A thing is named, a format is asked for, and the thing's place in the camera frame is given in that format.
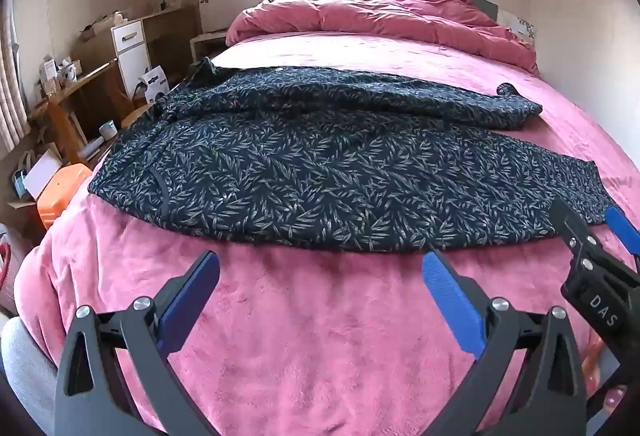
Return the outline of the right hand red nails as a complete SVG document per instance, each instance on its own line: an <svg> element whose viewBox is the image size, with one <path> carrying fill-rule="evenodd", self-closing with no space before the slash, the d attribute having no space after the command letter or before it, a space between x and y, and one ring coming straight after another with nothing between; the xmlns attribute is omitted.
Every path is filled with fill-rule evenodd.
<svg viewBox="0 0 640 436"><path fill-rule="evenodd" d="M614 374L620 363L617 361L608 346L597 336L587 349L586 356L582 360L582 374L585 378L587 395L591 397L600 390L601 386ZM626 394L623 385L610 388L603 399L603 410L611 414L622 401Z"/></svg>

